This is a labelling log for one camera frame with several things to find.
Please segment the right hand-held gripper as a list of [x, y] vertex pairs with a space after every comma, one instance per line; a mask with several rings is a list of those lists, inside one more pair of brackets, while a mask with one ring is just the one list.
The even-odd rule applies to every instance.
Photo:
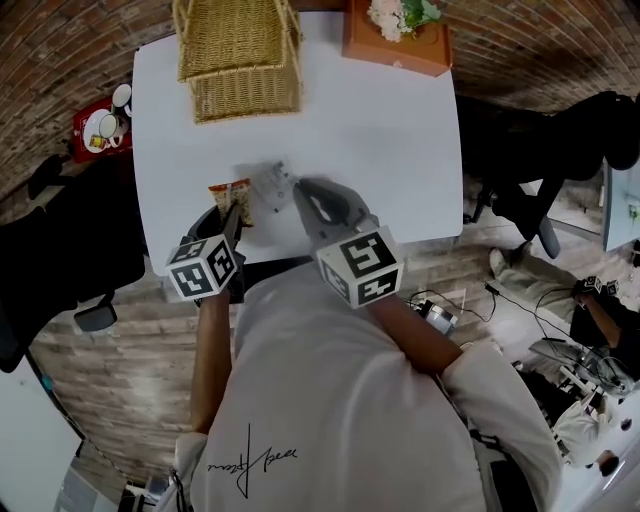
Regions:
[[399, 290], [404, 263], [397, 245], [355, 190], [325, 178], [302, 178], [293, 199], [321, 278], [351, 308]]

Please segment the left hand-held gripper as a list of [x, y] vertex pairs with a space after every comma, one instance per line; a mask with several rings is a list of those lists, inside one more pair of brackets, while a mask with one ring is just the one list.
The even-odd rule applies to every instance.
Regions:
[[236, 251], [243, 227], [241, 213], [238, 202], [231, 205], [225, 220], [218, 206], [211, 207], [187, 232], [189, 238], [206, 239], [183, 243], [171, 251], [166, 270], [182, 301], [199, 302], [224, 291], [229, 292], [231, 303], [244, 301], [245, 257]]

